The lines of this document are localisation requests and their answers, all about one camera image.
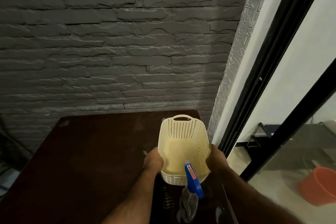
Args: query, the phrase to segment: dark wooden table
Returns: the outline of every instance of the dark wooden table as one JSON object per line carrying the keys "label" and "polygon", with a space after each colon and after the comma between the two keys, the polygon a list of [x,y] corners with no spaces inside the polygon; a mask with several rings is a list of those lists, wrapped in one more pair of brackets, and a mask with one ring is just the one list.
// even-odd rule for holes
{"label": "dark wooden table", "polygon": [[[137,179],[143,151],[157,146],[162,119],[178,114],[200,119],[196,110],[61,118],[0,201],[0,222],[99,224]],[[196,223],[216,223],[211,177]],[[177,223],[181,190],[157,176],[151,223]]]}

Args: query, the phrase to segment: clear plastic bottle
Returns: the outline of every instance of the clear plastic bottle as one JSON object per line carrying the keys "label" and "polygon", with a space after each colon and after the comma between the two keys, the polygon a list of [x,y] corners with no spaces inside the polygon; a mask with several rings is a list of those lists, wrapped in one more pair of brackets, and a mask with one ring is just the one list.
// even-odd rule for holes
{"label": "clear plastic bottle", "polygon": [[188,185],[183,188],[180,197],[180,214],[185,223],[191,223],[195,217],[198,200],[204,197],[202,187],[189,161],[185,162]]}

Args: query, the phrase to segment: basket handle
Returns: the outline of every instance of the basket handle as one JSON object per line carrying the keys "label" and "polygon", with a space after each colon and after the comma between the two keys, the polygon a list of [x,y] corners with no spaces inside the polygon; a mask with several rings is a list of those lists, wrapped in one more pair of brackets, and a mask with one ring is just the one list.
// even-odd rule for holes
{"label": "basket handle", "polygon": [[190,120],[194,119],[193,117],[191,117],[189,115],[186,115],[186,114],[176,115],[176,116],[172,117],[172,119],[174,120],[175,118],[179,118],[179,117],[189,118]]}

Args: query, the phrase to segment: red bucket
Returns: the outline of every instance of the red bucket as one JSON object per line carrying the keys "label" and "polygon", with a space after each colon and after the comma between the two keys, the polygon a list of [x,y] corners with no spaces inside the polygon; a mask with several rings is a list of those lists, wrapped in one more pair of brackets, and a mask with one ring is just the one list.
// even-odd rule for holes
{"label": "red bucket", "polygon": [[298,190],[312,205],[336,203],[336,172],[317,167],[298,184]]}

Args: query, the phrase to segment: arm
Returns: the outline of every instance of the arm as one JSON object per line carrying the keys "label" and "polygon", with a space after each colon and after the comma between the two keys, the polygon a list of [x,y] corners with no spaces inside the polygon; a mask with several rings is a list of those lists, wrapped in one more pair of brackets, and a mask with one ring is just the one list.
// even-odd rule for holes
{"label": "arm", "polygon": [[257,192],[228,165],[223,152],[213,144],[207,158],[208,168],[225,188],[239,224],[302,224],[295,216]]}
{"label": "arm", "polygon": [[101,224],[148,224],[151,216],[154,180],[163,167],[163,159],[154,148],[145,158],[143,171],[120,203]]}

